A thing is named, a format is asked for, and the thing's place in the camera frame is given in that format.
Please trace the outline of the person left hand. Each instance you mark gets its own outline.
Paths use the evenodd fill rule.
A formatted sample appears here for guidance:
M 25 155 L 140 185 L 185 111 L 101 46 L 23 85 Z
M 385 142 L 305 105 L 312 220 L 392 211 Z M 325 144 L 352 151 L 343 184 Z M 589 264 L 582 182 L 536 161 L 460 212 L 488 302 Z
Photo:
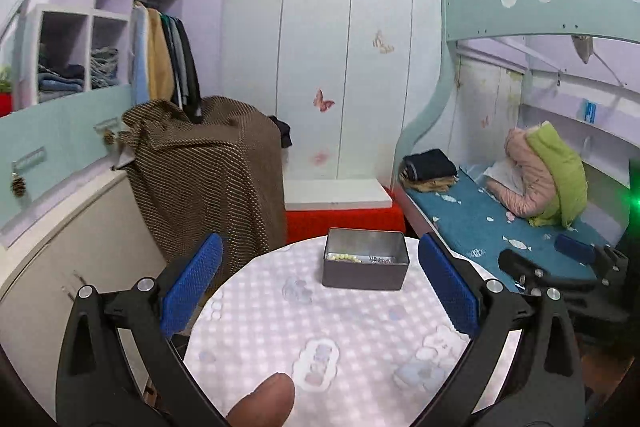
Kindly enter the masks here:
M 285 373 L 275 373 L 235 404 L 227 415 L 232 427 L 282 427 L 291 415 L 295 385 Z

